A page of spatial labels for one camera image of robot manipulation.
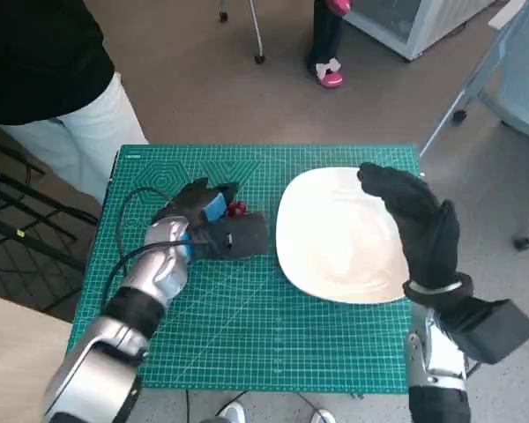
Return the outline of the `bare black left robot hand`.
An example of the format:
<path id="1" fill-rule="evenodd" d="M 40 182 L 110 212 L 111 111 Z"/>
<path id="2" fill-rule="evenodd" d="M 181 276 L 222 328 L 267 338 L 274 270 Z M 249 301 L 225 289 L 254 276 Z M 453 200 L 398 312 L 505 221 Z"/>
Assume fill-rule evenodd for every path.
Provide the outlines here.
<path id="1" fill-rule="evenodd" d="M 152 219 L 152 224 L 169 217 L 184 217 L 190 226 L 200 226 L 223 218 L 234 201 L 239 182 L 208 186 L 208 178 L 198 178 L 183 188 Z"/>

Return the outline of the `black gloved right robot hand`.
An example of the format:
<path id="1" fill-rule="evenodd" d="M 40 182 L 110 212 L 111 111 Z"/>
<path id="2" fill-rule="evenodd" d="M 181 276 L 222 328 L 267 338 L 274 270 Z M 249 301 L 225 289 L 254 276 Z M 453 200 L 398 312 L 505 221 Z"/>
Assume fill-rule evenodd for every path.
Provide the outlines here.
<path id="1" fill-rule="evenodd" d="M 395 220 L 409 279 L 429 291 L 455 284 L 459 223 L 453 202 L 438 200 L 420 177 L 393 167 L 364 162 L 357 176 Z"/>

